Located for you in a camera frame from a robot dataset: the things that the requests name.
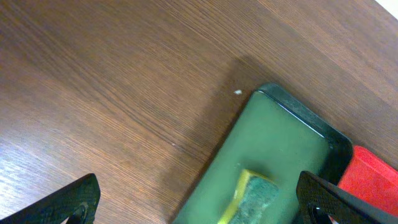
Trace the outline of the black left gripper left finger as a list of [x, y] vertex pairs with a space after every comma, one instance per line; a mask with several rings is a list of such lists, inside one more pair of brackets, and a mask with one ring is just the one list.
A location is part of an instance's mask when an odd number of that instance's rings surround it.
[[1, 223], [93, 223], [100, 196], [95, 174], [86, 174]]

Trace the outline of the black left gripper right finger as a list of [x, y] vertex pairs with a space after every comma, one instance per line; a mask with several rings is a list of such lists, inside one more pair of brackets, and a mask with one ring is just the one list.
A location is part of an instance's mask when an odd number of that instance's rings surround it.
[[304, 223], [397, 224], [397, 217], [309, 171], [300, 173], [296, 194]]

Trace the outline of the yellow green scrub sponge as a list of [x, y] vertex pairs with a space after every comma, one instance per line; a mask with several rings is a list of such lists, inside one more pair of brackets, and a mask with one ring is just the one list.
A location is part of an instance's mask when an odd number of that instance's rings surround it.
[[257, 172], [243, 169], [234, 195], [218, 224], [259, 223], [264, 210], [277, 198], [278, 186]]

